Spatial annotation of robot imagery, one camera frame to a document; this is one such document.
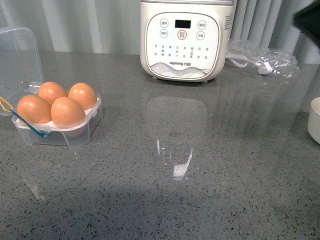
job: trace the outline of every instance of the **blue string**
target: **blue string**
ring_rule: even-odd
[[[45,138],[47,136],[49,136],[49,133],[45,133],[45,132],[39,132],[37,129],[35,129],[33,126],[31,126],[29,123],[27,123],[26,120],[24,120],[21,116],[18,115],[18,113],[16,113],[15,111],[13,111],[12,109],[10,110],[18,119],[20,119],[21,121],[23,121],[32,131],[34,131],[36,134],[38,134],[40,137]]]

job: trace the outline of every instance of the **white cable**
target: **white cable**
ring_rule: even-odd
[[[246,56],[241,54],[230,54],[229,52],[226,52],[225,55],[226,59],[229,59],[230,62],[232,62],[234,65],[236,65],[239,68],[245,68],[248,63],[252,63],[253,65],[258,67],[258,72],[261,75],[266,75],[272,73],[272,67],[268,62],[264,62],[263,65],[258,64],[254,61],[249,60]]]

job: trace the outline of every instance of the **white appliance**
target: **white appliance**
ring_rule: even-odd
[[[224,64],[233,0],[141,0],[140,60],[157,79],[207,82]]]

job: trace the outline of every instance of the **plastic bag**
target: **plastic bag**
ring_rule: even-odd
[[[260,75],[294,78],[300,73],[295,56],[256,46],[249,40],[230,39],[225,58],[232,66]]]

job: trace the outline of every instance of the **black object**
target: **black object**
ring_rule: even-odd
[[[320,48],[320,0],[294,14],[293,25]]]

